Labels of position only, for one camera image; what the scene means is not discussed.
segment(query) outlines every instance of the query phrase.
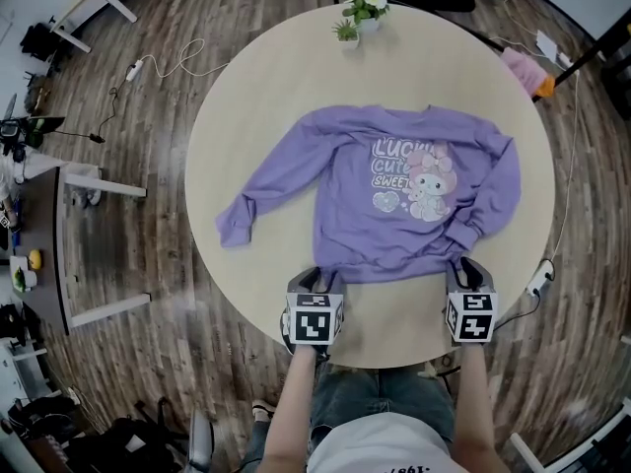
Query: power strip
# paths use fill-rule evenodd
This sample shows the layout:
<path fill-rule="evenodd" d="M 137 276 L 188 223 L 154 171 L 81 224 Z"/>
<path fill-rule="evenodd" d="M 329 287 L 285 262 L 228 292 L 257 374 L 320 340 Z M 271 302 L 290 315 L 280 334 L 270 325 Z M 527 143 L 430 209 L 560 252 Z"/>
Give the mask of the power strip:
<path fill-rule="evenodd" d="M 565 52 L 559 52 L 559 62 L 566 69 L 570 68 L 574 64 L 574 62 L 570 59 L 570 57 Z"/>
<path fill-rule="evenodd" d="M 138 61 L 136 61 L 136 63 L 134 63 L 134 66 L 132 66 L 129 72 L 127 73 L 127 77 L 125 77 L 125 81 L 127 81 L 128 83 L 133 81 L 134 77 L 138 75 L 138 72 L 140 72 L 141 68 L 142 68 L 142 60 L 139 59 Z"/>
<path fill-rule="evenodd" d="M 536 272 L 530 282 L 528 283 L 526 290 L 529 295 L 536 296 L 541 294 L 541 289 L 546 282 L 552 282 L 554 280 L 554 265 L 549 259 L 544 259 L 539 264 Z"/>

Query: white pot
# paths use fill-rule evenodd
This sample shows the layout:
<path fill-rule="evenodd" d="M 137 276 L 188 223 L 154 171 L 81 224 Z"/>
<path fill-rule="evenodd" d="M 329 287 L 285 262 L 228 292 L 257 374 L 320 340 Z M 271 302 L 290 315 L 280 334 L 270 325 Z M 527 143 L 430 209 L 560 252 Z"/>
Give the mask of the white pot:
<path fill-rule="evenodd" d="M 359 22 L 359 31 L 361 34 L 372 34 L 379 29 L 381 23 L 380 20 L 376 20 L 375 18 L 362 20 Z"/>
<path fill-rule="evenodd" d="M 340 44 L 342 50 L 357 49 L 359 37 L 357 37 L 357 40 L 338 40 L 337 43 Z"/>

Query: potted plant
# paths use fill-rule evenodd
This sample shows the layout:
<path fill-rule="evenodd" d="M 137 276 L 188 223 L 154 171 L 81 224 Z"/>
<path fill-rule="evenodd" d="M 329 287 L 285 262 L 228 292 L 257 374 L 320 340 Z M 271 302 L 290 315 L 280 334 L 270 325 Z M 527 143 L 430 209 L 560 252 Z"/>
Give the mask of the potted plant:
<path fill-rule="evenodd" d="M 379 18 L 389 11 L 387 0 L 344 0 L 351 7 L 344 9 L 342 15 L 353 17 L 360 32 L 374 32 L 379 27 Z"/>
<path fill-rule="evenodd" d="M 343 49 L 356 49 L 359 45 L 359 32 L 357 27 L 349 20 L 343 20 L 336 23 L 333 31 L 337 35 L 337 41 Z"/>

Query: wooden floor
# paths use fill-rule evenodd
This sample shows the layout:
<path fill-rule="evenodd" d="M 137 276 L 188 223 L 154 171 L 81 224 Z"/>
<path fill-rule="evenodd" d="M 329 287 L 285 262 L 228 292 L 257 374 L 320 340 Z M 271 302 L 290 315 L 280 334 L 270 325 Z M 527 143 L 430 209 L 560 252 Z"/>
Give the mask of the wooden floor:
<path fill-rule="evenodd" d="M 123 0 L 139 21 L 113 9 L 91 23 L 53 83 L 52 111 L 66 131 L 95 131 L 110 112 L 108 90 L 144 54 L 171 68 L 180 48 L 205 37 L 188 67 L 205 71 L 230 61 L 259 34 L 331 0 Z M 522 41 L 540 28 L 576 58 L 583 34 L 540 0 L 477 0 L 475 12 L 452 15 L 487 35 Z M 555 67 L 542 63 L 550 71 Z M 515 470 L 523 465 L 507 442 L 519 432 L 542 461 L 584 439 L 631 394 L 631 351 L 618 338 L 629 307 L 631 145 L 629 132 L 598 81 L 598 60 L 581 72 L 575 176 L 556 280 L 537 314 L 515 321 L 487 347 L 497 441 Z M 46 330 L 57 376 L 81 394 L 103 430 L 133 403 L 165 395 L 184 424 L 196 405 L 215 423 L 216 471 L 238 465 L 249 434 L 252 398 L 275 402 L 288 359 L 223 297 L 192 239 L 184 203 L 184 163 L 191 127 L 216 74 L 178 70 L 160 80 L 150 61 L 121 89 L 119 116 L 104 128 L 106 143 L 55 135 L 44 151 L 99 165 L 105 177 L 148 188 L 146 200 L 107 195 L 97 209 L 69 206 L 69 293 L 85 310 L 151 293 L 149 306 L 93 323 L 69 337 Z M 556 166 L 557 204 L 548 255 L 559 234 L 572 150 L 575 80 L 537 104 Z M 533 306 L 529 298 L 509 312 Z"/>

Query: chair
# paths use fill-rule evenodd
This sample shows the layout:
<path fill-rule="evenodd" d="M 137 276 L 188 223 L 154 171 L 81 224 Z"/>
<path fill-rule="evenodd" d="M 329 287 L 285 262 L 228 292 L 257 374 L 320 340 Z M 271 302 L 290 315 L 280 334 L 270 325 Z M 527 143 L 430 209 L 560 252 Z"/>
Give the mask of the chair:
<path fill-rule="evenodd" d="M 165 425 L 164 407 L 169 404 L 167 398 L 160 398 L 158 401 L 158 422 L 154 421 L 145 412 L 144 401 L 138 401 L 134 407 L 143 419 L 154 428 L 154 431 L 164 443 L 169 444 L 182 455 L 186 456 L 186 466 L 184 473 L 207 473 L 210 471 L 210 462 L 215 450 L 215 434 L 213 426 L 206 419 L 204 414 L 195 409 L 190 418 L 190 428 L 188 435 L 171 431 Z M 188 440 L 188 451 L 185 451 L 179 441 Z"/>
<path fill-rule="evenodd" d="M 210 421 L 197 409 L 190 418 L 188 435 L 188 455 L 184 473 L 209 472 L 210 460 L 215 449 L 215 434 Z"/>

